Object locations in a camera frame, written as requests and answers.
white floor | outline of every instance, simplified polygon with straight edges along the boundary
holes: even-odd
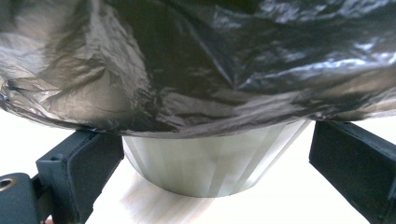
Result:
[[[36,174],[35,161],[72,131],[0,111],[0,175]],[[125,159],[94,205],[88,223],[368,223],[308,162],[314,122],[252,189],[196,199],[159,189]],[[396,144],[396,118],[360,126]]]

plastic bag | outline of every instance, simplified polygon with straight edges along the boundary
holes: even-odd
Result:
[[[396,114],[396,1],[1,1],[0,106],[147,137]]]

cylindrical container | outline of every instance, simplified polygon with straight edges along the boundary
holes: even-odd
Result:
[[[125,155],[160,188],[199,198],[227,196],[253,187],[308,123],[193,139],[124,137]]]

trash bag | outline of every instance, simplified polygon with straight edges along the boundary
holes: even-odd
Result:
[[[395,0],[0,2],[0,106],[192,138],[396,114]]]

white surface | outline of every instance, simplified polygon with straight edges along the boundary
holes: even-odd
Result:
[[[35,161],[72,133],[3,111],[0,122],[0,175],[35,175]],[[395,124],[396,118],[359,122],[396,144]],[[218,199],[159,189],[125,159],[96,201],[88,223],[368,223],[308,163],[313,130],[314,122],[258,185]]]

